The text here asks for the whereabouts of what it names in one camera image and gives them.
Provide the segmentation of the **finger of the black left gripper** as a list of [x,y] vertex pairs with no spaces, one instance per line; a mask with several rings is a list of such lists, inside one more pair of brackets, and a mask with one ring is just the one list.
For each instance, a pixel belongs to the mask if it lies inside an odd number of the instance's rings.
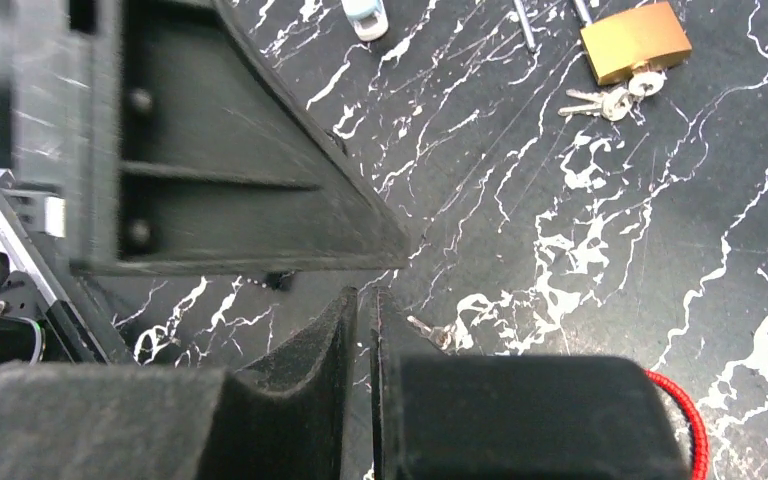
[[126,1],[117,261],[394,269],[410,239],[222,1]]

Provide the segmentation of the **silver brass-lock keys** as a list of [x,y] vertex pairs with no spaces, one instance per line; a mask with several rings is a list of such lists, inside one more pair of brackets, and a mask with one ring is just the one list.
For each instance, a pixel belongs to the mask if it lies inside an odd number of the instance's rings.
[[598,92],[568,89],[566,95],[581,100],[581,105],[558,109],[560,116],[599,116],[611,122],[625,118],[636,103],[659,93],[666,83],[666,75],[659,71],[638,71],[625,83]]

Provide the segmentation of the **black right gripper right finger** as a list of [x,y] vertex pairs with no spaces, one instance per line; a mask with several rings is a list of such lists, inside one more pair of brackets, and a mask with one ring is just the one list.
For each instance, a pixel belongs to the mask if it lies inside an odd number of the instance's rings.
[[613,356],[453,355],[370,299],[379,479],[687,479],[655,384]]

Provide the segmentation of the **black cable padlock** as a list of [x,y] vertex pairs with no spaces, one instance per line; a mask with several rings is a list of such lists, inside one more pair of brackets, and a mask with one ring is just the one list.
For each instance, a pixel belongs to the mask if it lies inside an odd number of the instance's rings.
[[295,275],[292,271],[264,272],[249,276],[246,282],[273,291],[288,292],[292,289]]

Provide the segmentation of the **brass padlock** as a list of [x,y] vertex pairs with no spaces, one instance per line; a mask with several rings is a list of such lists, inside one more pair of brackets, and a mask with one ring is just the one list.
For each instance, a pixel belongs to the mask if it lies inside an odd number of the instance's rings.
[[630,8],[584,24],[580,38],[597,85],[627,81],[645,69],[680,64],[692,45],[667,1]]

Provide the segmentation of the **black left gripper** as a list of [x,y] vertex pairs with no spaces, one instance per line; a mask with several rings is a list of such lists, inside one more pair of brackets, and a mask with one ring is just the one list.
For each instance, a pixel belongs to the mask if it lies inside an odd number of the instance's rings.
[[123,13],[118,1],[0,1],[0,167],[63,201],[72,268],[117,267]]

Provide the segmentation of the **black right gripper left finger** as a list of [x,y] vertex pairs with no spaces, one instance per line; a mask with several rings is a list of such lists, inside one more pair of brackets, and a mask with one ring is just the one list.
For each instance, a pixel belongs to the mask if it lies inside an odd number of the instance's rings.
[[0,479],[337,479],[357,292],[233,373],[0,366]]

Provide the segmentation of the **silver black-lock keys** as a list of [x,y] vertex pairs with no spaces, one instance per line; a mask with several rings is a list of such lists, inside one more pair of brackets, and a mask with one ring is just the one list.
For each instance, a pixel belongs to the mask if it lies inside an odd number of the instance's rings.
[[450,326],[431,326],[413,315],[408,315],[406,320],[421,338],[426,339],[440,351],[447,353],[454,351],[456,340]]

